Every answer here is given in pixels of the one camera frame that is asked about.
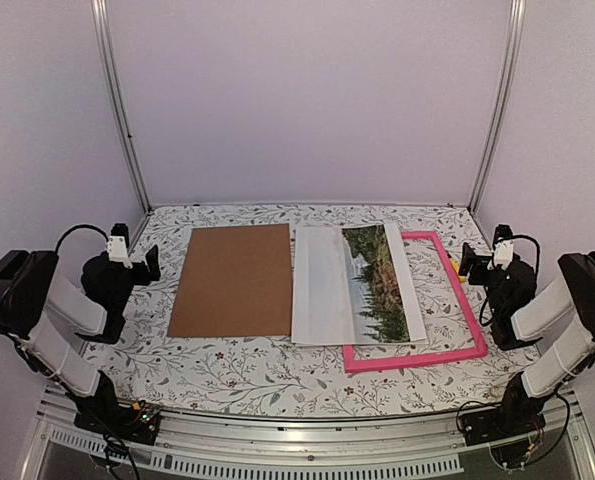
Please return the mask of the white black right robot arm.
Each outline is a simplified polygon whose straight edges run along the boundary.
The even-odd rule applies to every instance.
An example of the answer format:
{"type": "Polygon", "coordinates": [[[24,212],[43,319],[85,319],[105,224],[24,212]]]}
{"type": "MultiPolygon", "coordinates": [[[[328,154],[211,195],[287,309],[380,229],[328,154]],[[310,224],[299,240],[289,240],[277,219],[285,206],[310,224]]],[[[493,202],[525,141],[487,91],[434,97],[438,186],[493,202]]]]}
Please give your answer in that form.
{"type": "Polygon", "coordinates": [[[531,422],[532,406],[595,362],[595,251],[560,256],[558,274],[539,289],[539,267],[515,253],[516,240],[498,241],[489,255],[463,244],[459,264],[460,276],[484,290],[479,323],[499,349],[533,346],[565,324],[546,352],[508,382],[493,421],[504,436],[516,435],[531,422]]]}

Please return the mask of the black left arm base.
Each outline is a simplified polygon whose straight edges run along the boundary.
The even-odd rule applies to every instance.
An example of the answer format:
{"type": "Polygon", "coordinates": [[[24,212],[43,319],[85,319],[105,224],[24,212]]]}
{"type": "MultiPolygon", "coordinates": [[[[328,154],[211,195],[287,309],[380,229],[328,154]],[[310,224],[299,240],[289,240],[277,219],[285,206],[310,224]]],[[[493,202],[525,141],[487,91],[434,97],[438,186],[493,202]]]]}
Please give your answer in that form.
{"type": "Polygon", "coordinates": [[[144,445],[153,446],[156,442],[161,408],[155,404],[141,400],[130,406],[104,407],[92,398],[79,399],[75,404],[74,425],[80,429],[144,445]]]}

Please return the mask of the pink picture frame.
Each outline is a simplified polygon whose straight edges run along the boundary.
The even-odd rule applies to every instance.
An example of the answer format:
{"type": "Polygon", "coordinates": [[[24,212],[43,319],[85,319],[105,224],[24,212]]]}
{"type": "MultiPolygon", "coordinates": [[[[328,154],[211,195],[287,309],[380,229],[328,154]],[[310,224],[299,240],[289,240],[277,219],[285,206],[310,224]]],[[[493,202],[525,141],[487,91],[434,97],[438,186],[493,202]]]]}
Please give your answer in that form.
{"type": "Polygon", "coordinates": [[[433,365],[474,360],[485,357],[488,354],[488,347],[478,320],[473,314],[470,303],[459,281],[458,274],[454,270],[449,255],[445,250],[438,234],[433,231],[412,231],[402,232],[401,237],[403,240],[429,240],[433,243],[437,252],[437,256],[444,267],[452,290],[464,314],[474,345],[472,347],[460,350],[431,352],[421,355],[409,355],[403,357],[369,358],[365,360],[357,359],[355,357],[354,347],[351,345],[345,345],[342,347],[342,351],[344,369],[347,374],[421,368],[433,365]]]}

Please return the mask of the matted landscape photo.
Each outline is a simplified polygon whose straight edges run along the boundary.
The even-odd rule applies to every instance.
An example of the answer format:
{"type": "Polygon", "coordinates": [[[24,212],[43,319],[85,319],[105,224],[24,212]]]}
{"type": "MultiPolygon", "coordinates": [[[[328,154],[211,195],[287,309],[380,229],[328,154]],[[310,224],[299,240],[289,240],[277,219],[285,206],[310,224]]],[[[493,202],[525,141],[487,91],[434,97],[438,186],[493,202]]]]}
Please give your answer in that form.
{"type": "Polygon", "coordinates": [[[295,231],[291,340],[305,346],[428,341],[399,227],[295,231]]]}

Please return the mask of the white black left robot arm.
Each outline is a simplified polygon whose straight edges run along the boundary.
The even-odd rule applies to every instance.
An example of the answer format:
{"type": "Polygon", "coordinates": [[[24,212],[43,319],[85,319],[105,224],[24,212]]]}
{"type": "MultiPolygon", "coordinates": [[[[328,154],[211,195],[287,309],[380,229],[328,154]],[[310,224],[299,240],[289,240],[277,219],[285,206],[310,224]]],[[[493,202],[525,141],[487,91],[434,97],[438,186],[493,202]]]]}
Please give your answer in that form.
{"type": "Polygon", "coordinates": [[[118,433],[128,408],[119,404],[107,375],[73,349],[51,318],[57,316],[85,341],[117,343],[133,288],[161,277],[159,250],[152,247],[142,262],[103,252],[84,264],[79,286],[58,272],[58,261],[54,250],[11,250],[0,259],[0,335],[33,370],[60,382],[103,433],[118,433]]]}

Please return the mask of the brown fibreboard backing board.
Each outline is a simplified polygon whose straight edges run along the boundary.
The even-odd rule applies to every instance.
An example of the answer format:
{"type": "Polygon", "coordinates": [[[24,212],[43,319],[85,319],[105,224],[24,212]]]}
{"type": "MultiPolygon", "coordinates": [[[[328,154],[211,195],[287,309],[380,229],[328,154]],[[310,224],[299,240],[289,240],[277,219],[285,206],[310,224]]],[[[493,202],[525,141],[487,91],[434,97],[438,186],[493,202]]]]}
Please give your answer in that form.
{"type": "Polygon", "coordinates": [[[292,289],[287,224],[195,228],[168,336],[287,336],[292,289]]]}

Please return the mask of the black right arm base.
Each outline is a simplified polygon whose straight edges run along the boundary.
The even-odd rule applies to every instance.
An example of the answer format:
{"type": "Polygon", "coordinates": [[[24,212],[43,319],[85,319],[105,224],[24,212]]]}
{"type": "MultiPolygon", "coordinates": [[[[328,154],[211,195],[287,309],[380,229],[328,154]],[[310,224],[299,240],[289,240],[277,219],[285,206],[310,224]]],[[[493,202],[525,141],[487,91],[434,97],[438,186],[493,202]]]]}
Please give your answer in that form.
{"type": "Polygon", "coordinates": [[[528,463],[538,443],[537,440],[529,440],[527,435],[535,432],[537,438],[540,438],[545,427],[542,411],[547,400],[548,396],[529,396],[521,379],[516,377],[507,385],[497,406],[470,413],[458,413],[456,426],[464,436],[467,446],[524,435],[523,440],[499,445],[490,450],[493,460],[502,468],[522,468],[528,463]]]}

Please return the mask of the yellow handled screwdriver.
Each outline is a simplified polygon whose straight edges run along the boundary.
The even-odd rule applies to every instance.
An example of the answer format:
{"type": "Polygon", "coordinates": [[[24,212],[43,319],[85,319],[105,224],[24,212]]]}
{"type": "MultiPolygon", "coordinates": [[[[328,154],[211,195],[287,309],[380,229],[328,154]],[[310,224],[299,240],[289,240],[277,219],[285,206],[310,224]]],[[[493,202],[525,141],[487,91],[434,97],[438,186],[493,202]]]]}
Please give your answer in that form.
{"type": "Polygon", "coordinates": [[[451,263],[451,265],[452,265],[455,273],[457,274],[459,280],[461,282],[465,282],[466,281],[466,276],[465,275],[462,275],[460,273],[460,264],[459,264],[459,262],[455,258],[453,258],[452,256],[449,257],[449,260],[450,260],[450,263],[451,263]]]}

